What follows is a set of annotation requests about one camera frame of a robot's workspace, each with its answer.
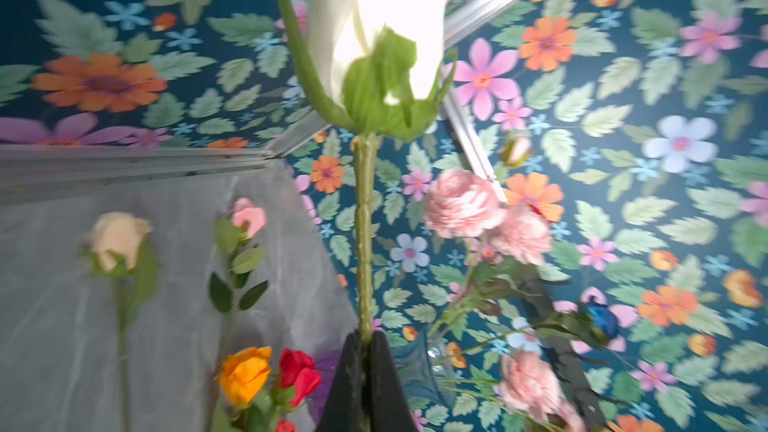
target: orange rose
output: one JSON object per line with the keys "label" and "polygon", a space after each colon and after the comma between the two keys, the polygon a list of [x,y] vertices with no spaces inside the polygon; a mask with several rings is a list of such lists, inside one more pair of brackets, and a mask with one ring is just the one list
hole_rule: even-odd
{"label": "orange rose", "polygon": [[219,382],[230,402],[243,408],[251,402],[270,376],[269,347],[247,348],[226,358]]}

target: pink rose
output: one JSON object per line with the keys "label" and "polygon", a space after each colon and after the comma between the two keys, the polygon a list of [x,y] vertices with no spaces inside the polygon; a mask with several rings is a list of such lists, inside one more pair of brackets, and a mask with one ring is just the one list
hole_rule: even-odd
{"label": "pink rose", "polygon": [[542,254],[552,248],[549,222],[523,204],[507,208],[504,222],[491,231],[488,242],[523,264],[544,264]]}
{"label": "pink rose", "polygon": [[243,227],[246,222],[248,238],[251,238],[266,225],[266,214],[263,208],[256,207],[247,198],[238,198],[235,207],[232,207],[232,223]]}
{"label": "pink rose", "polygon": [[429,187],[424,223],[440,237],[477,237],[502,220],[491,183],[468,170],[446,170]]}

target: artificial flower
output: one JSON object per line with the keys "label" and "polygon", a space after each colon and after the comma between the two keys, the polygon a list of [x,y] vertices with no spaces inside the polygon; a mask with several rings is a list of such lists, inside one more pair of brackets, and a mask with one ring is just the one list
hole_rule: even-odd
{"label": "artificial flower", "polygon": [[269,347],[251,347],[226,358],[219,383],[235,408],[247,406],[264,386],[271,355]]}
{"label": "artificial flower", "polygon": [[333,194],[344,183],[344,168],[339,165],[339,159],[332,156],[320,156],[312,164],[312,182],[315,188],[326,194]]}
{"label": "artificial flower", "polygon": [[116,55],[93,53],[87,61],[66,56],[45,66],[53,73],[35,75],[32,88],[55,90],[43,99],[56,107],[77,104],[88,112],[127,112],[151,104],[159,97],[156,92],[167,87],[165,80],[156,78],[158,71],[151,65],[123,65]]}
{"label": "artificial flower", "polygon": [[491,183],[468,170],[444,171],[427,191],[424,223],[440,237],[477,237],[502,220]]}
{"label": "artificial flower", "polygon": [[696,295],[670,285],[660,285],[656,292],[646,291],[640,300],[644,302],[638,306],[640,315],[663,327],[686,324],[690,320],[688,314],[699,310]]}
{"label": "artificial flower", "polygon": [[469,47],[469,62],[456,63],[456,82],[468,82],[456,89],[463,106],[472,102],[472,113],[480,120],[488,120],[493,113],[493,97],[510,100],[520,96],[520,86],[512,79],[500,76],[518,63],[516,50],[503,50],[493,58],[491,43],[479,37]]}
{"label": "artificial flower", "polygon": [[266,213],[261,207],[245,197],[238,198],[232,207],[232,223],[235,227],[243,228],[247,224],[246,235],[252,238],[266,225]]}
{"label": "artificial flower", "polygon": [[721,50],[741,47],[735,32],[741,26],[741,17],[721,19],[715,12],[706,12],[695,26],[680,29],[680,36],[689,42],[680,49],[682,57],[698,57],[702,63],[714,63]]}
{"label": "artificial flower", "polygon": [[561,201],[565,195],[556,184],[548,184],[549,177],[532,173],[528,177],[523,174],[515,174],[507,179],[507,188],[504,195],[509,204],[525,204],[532,207],[550,222],[560,222],[565,210],[555,204]]}
{"label": "artificial flower", "polygon": [[129,269],[136,266],[139,247],[144,236],[152,232],[149,221],[127,212],[110,212],[98,218],[91,229],[91,251],[98,256],[99,264],[109,272],[118,264],[110,254],[120,254]]}
{"label": "artificial flower", "polygon": [[717,124],[712,119],[697,117],[690,122],[682,116],[666,116],[658,123],[662,137],[643,142],[643,154],[650,158],[663,157],[661,168],[669,173],[685,172],[690,161],[710,162],[718,147],[705,142],[715,134]]}

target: white rose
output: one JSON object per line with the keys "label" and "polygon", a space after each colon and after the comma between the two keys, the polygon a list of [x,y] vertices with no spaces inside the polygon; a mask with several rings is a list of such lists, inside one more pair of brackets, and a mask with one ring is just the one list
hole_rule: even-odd
{"label": "white rose", "polygon": [[110,212],[99,217],[91,229],[91,250],[105,271],[118,264],[108,251],[124,256],[128,268],[133,268],[141,241],[149,232],[148,221],[126,212]]}

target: purple flower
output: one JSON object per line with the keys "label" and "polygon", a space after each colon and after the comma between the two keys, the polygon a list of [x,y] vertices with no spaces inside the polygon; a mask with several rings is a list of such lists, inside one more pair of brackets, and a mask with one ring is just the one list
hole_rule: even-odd
{"label": "purple flower", "polygon": [[633,370],[630,375],[640,381],[640,388],[646,392],[653,389],[659,392],[667,391],[667,384],[676,384],[677,379],[669,373],[669,366],[665,363],[656,365],[648,364],[643,360],[638,361],[639,370]]}

